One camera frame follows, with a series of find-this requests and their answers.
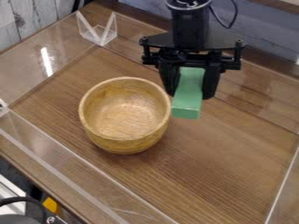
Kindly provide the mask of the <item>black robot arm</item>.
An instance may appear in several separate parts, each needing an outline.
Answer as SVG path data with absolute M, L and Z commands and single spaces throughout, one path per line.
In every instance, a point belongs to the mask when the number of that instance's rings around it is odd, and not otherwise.
M 172 15 L 170 29 L 144 36 L 141 61 L 158 69 L 162 86 L 173 95 L 182 76 L 182 67 L 204 70 L 201 92 L 208 100 L 214 96 L 220 75 L 241 68 L 242 41 L 220 38 L 209 27 L 209 17 L 217 13 L 212 0 L 164 0 Z

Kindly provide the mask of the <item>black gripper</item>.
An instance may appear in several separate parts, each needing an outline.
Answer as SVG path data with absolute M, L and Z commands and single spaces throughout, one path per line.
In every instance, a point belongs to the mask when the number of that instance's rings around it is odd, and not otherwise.
M 234 24 L 238 7 L 225 23 L 210 3 L 168 3 L 170 29 L 168 32 L 144 36 L 138 44 L 144 49 L 141 61 L 158 68 L 162 87 L 169 96 L 180 80 L 180 66 L 204 68 L 201 84 L 202 99 L 214 96 L 220 72 L 238 70 L 241 67 L 242 43 L 236 38 L 220 38 L 210 29 L 210 16 L 220 26 L 229 29 Z

